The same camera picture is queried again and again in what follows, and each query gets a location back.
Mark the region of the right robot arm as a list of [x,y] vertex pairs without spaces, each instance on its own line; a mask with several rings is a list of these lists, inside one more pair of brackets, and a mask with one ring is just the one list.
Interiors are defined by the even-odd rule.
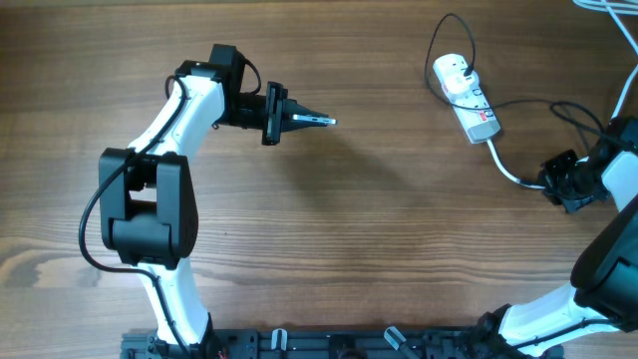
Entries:
[[477,358],[547,358],[589,334],[637,328],[637,120],[611,120],[588,156],[566,151],[538,174],[566,212],[612,198],[617,215],[582,252],[568,283],[489,313],[468,346]]

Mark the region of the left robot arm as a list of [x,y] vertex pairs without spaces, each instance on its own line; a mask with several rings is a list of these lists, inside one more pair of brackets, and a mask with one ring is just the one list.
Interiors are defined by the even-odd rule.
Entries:
[[99,187],[90,204],[100,208],[101,236],[119,271],[138,276],[156,319],[164,356],[208,350],[211,319],[199,299],[189,256],[198,212],[189,163],[217,126],[256,130],[265,146],[282,134],[336,125],[289,98],[276,82],[245,92],[252,63],[230,45],[216,44],[205,62],[184,61],[166,80],[167,100],[153,123],[124,149],[99,159]]

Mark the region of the turquoise screen Galaxy smartphone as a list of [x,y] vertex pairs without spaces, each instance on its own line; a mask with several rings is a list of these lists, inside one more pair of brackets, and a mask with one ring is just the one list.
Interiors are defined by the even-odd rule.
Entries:
[[292,120],[295,122],[319,124],[320,126],[335,126],[338,124],[336,119],[327,117],[315,117],[310,115],[293,115]]

